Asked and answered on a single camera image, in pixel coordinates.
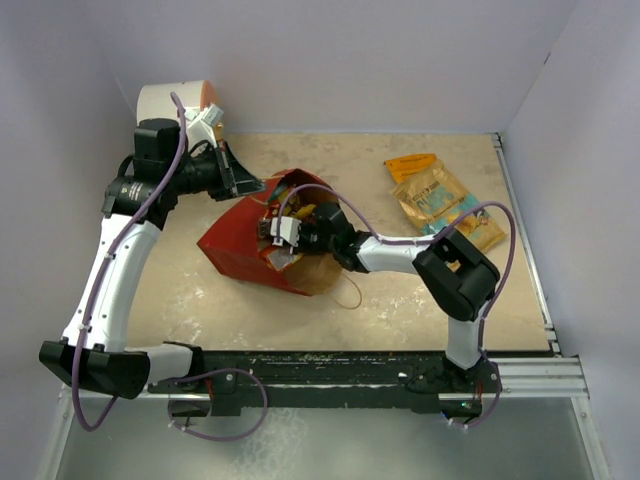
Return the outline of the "brown chips bag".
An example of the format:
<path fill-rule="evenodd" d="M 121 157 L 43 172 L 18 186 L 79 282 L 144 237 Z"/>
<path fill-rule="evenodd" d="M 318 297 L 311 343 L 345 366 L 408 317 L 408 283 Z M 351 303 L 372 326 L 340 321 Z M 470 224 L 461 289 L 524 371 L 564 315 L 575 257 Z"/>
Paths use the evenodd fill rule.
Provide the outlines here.
<path fill-rule="evenodd" d="M 464 212 L 479 204 L 475 195 L 437 161 L 391 190 L 410 222 L 424 235 L 435 235 Z M 506 233 L 484 211 L 463 219 L 456 226 L 468 240 L 483 252 L 500 243 Z"/>

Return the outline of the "orange chips bag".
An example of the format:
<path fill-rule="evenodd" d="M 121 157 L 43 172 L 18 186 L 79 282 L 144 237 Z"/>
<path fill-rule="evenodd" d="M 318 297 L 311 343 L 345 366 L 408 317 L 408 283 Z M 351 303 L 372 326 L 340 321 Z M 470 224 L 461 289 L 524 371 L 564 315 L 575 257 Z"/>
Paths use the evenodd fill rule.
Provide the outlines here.
<path fill-rule="evenodd" d="M 425 170 L 437 161 L 433 153 L 412 154 L 383 162 L 396 184 L 400 184 L 412 175 Z"/>

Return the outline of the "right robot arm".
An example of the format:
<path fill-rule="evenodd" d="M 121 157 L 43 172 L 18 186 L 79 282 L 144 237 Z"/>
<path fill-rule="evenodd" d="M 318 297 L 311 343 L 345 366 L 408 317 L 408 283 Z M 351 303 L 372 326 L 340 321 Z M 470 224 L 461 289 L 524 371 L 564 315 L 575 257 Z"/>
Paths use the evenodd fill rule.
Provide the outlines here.
<path fill-rule="evenodd" d="M 356 229 L 336 202 L 317 206 L 308 220 L 272 224 L 296 253 L 329 254 L 345 270 L 417 275 L 448 317 L 446 383 L 467 391 L 480 379 L 484 318 L 502 283 L 497 267 L 457 229 L 444 235 L 386 237 Z"/>

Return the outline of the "yellow snack packet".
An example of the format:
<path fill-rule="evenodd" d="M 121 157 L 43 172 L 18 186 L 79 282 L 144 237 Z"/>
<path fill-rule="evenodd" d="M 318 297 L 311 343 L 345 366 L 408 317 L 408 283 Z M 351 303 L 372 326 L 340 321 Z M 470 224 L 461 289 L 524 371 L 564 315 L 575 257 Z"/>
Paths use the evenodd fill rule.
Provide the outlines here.
<path fill-rule="evenodd" d="M 311 216 L 316 205 L 304 200 L 298 193 L 293 195 L 284 207 L 284 216 L 293 217 L 300 221 L 305 221 Z"/>

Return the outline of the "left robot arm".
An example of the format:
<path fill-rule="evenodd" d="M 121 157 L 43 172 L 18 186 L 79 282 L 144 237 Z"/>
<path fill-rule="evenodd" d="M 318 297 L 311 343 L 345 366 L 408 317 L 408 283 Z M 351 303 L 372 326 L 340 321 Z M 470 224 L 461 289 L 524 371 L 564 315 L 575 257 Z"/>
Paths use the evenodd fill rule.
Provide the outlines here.
<path fill-rule="evenodd" d="M 184 392 L 201 388 L 206 369 L 193 359 L 193 348 L 165 343 L 128 350 L 138 283 L 180 196 L 205 192 L 225 201 L 265 188 L 225 143 L 199 140 L 190 150 L 177 121 L 141 121 L 133 153 L 105 190 L 99 247 L 79 305 L 60 339 L 42 343 L 40 362 L 69 387 L 116 398 L 134 399 L 166 379 Z"/>

